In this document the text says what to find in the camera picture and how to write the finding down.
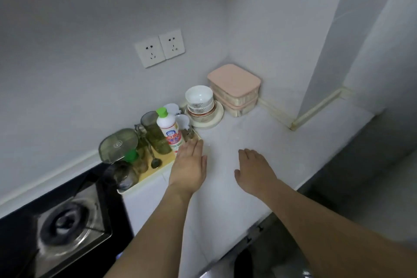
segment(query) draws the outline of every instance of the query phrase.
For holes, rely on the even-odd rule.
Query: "right arm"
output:
[[[417,277],[417,254],[294,191],[256,151],[240,149],[239,162],[239,186],[277,215],[316,276]]]

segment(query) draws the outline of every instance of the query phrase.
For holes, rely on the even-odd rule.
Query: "forearm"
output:
[[[414,277],[417,259],[277,181],[260,197],[285,225],[310,262],[326,277]]]
[[[106,278],[178,277],[185,216],[191,194],[169,186]]]

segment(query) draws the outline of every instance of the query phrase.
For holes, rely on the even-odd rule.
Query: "white plastic bottle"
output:
[[[168,113],[164,107],[157,109],[156,113],[159,115],[156,123],[159,128],[161,128],[171,149],[174,153],[177,153],[181,144],[184,142],[184,139],[181,136],[181,131],[175,121],[175,115]]]

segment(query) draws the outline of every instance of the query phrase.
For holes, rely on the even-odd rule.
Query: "green bottle cap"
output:
[[[133,163],[139,157],[138,152],[135,149],[131,149],[125,154],[124,160],[128,163]]]
[[[168,111],[166,111],[165,107],[156,109],[156,113],[159,115],[160,118],[166,118],[168,116]]]

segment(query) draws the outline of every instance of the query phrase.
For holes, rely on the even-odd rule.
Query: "bottle label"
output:
[[[166,129],[161,128],[161,131],[165,135],[169,146],[171,146],[174,152],[177,152],[180,145],[182,144],[181,131],[178,129],[178,124],[175,123],[172,127]]]

